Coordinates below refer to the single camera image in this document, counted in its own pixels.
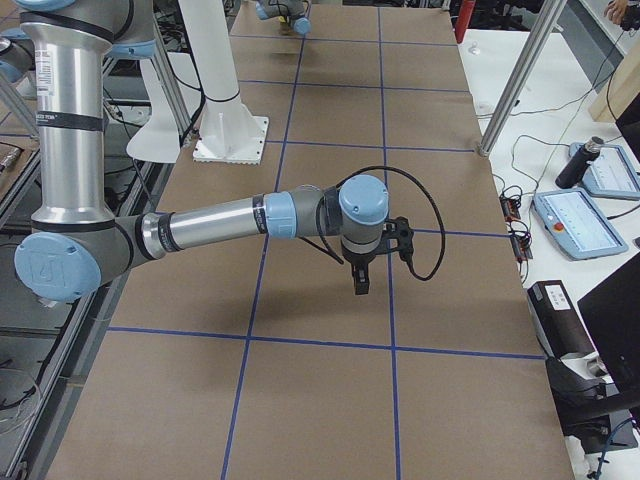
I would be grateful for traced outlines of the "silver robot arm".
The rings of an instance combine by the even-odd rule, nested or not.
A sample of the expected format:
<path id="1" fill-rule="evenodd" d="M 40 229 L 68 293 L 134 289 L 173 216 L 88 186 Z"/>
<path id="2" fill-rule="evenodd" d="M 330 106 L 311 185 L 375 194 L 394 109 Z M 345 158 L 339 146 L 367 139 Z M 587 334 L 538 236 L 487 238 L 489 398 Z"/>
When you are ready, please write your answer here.
<path id="1" fill-rule="evenodd" d="M 255 10 L 260 20 L 283 19 L 295 33 L 305 36 L 311 32 L 309 6 L 309 1 L 301 0 L 259 0 Z"/>
<path id="2" fill-rule="evenodd" d="M 35 294 L 71 302 L 170 252 L 236 238 L 338 236 L 357 294 L 392 232 L 389 195 L 361 173 L 326 190 L 301 186 L 182 213 L 117 217 L 104 199 L 102 62 L 156 49 L 149 1 L 24 1 L 35 48 L 42 204 L 15 269 Z"/>

